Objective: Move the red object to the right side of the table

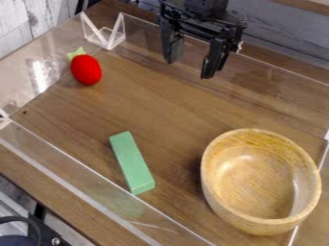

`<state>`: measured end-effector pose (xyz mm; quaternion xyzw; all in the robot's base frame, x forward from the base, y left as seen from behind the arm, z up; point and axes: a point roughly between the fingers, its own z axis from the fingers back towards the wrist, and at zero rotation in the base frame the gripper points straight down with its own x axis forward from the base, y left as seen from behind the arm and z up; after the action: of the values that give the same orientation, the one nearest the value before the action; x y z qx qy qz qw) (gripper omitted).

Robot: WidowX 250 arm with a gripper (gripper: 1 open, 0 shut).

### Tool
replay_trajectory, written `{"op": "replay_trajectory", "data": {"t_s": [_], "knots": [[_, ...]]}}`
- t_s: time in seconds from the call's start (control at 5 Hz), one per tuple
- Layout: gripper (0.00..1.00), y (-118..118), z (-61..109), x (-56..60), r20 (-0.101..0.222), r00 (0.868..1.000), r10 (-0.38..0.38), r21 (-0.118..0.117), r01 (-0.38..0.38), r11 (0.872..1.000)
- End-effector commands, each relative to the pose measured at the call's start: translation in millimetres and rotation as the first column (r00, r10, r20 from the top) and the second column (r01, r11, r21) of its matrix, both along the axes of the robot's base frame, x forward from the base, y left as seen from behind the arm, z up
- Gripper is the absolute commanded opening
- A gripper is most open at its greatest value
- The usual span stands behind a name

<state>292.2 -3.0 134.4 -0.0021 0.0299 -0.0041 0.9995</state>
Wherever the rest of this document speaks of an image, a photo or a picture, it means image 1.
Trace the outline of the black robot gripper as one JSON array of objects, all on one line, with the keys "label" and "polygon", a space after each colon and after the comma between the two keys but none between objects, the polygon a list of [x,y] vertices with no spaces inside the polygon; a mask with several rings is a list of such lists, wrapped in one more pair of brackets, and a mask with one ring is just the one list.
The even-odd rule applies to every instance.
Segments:
[{"label": "black robot gripper", "polygon": [[216,37],[211,41],[211,51],[201,72],[201,78],[211,79],[225,65],[229,51],[241,50],[247,20],[237,13],[228,11],[229,0],[158,0],[158,2],[162,53],[168,63],[177,62],[182,57],[184,35],[205,41]]}]

